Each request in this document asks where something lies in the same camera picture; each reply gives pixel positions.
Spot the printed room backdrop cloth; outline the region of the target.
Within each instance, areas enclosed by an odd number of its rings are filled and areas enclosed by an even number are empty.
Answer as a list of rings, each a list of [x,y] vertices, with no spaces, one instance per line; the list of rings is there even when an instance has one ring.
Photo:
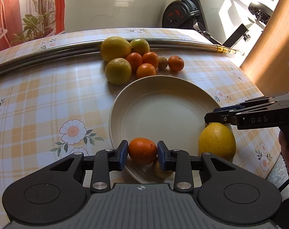
[[[65,0],[0,0],[0,51],[64,33]]]

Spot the green-yellow orange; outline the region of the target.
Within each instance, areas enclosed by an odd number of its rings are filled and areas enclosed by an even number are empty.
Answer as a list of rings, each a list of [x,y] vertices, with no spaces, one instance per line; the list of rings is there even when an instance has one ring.
[[[105,76],[113,85],[123,85],[128,83],[131,75],[131,65],[124,58],[115,58],[106,65]]]
[[[145,39],[134,39],[130,42],[132,46],[132,52],[139,53],[141,56],[150,52],[150,46]]]

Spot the small brown kiwi fruit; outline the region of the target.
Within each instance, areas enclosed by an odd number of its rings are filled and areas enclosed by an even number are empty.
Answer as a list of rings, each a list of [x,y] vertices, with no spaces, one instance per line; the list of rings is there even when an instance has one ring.
[[[155,175],[162,179],[166,179],[173,174],[173,171],[163,171],[157,158],[153,162],[152,168],[155,172]]]

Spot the green-yellow orange front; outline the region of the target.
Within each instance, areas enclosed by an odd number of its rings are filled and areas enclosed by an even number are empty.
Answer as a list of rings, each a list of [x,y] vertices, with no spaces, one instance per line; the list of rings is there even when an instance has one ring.
[[[131,65],[124,58],[115,58],[106,65],[105,76],[113,85],[123,85],[128,83],[131,75]]]

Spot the small orange tangerine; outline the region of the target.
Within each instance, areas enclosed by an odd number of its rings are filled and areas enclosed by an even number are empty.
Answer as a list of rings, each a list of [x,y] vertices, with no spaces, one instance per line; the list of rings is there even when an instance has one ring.
[[[126,60],[129,62],[132,68],[132,72],[136,72],[138,67],[142,65],[142,56],[139,53],[130,53]]]
[[[147,52],[142,56],[144,64],[151,64],[155,69],[158,68],[159,58],[155,52]]]
[[[184,68],[184,61],[181,57],[173,55],[168,59],[168,66],[171,71],[179,72]]]
[[[141,79],[143,77],[149,77],[156,75],[156,69],[153,65],[145,63],[140,65],[136,71],[136,77]]]
[[[128,146],[130,158],[139,165],[151,164],[157,156],[157,146],[146,138],[135,138]]]

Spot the large yellow lemon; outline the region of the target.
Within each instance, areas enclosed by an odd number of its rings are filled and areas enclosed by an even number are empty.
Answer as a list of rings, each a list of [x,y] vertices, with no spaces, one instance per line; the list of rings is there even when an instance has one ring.
[[[210,152],[227,161],[232,161],[236,153],[236,141],[230,129],[221,123],[210,123],[201,132],[198,151],[201,156]]]

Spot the green-yellow orange back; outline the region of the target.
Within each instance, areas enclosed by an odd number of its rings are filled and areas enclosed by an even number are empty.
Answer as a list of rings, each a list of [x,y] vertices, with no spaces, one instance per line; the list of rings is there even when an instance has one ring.
[[[130,42],[132,46],[132,52],[139,53],[141,56],[150,52],[150,46],[145,39],[134,39]]]

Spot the black exercise bike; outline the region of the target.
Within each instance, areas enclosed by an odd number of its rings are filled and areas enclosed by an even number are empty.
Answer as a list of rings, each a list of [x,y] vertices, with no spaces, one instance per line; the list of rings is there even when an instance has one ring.
[[[162,26],[199,30],[224,43],[238,30],[256,40],[265,29],[279,0],[166,0]]]

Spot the wooden board panel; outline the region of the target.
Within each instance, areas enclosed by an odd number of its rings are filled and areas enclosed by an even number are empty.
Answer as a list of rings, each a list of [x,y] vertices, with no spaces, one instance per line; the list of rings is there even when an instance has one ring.
[[[278,1],[241,69],[266,96],[289,92],[289,0]]]

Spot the cream ceramic plate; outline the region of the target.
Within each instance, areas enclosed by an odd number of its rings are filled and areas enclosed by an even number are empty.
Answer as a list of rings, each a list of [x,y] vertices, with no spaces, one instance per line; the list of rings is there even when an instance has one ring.
[[[216,100],[189,81],[150,76],[126,86],[116,97],[109,116],[113,148],[122,140],[164,141],[168,149],[198,155],[198,138],[206,113],[218,109]]]

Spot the large yellow grapefruit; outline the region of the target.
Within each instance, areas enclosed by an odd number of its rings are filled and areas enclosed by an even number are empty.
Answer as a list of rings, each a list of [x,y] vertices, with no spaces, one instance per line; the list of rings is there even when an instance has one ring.
[[[115,58],[126,58],[131,51],[131,44],[119,36],[112,36],[105,39],[100,49],[101,57],[106,62],[110,62]]]

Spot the steel pole with gold end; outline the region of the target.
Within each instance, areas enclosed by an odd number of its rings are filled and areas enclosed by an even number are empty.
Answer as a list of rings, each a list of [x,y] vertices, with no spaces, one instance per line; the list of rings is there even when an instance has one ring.
[[[221,46],[218,44],[207,44],[190,40],[148,38],[147,41],[149,42],[150,46],[157,49],[188,49],[225,54],[243,54],[239,50],[226,46]],[[101,49],[102,42],[103,40],[92,40],[75,44],[66,44],[64,46],[57,46],[55,48],[26,54],[24,56],[20,56],[0,64],[0,76],[32,65],[42,64],[46,61],[83,54],[98,53]]]

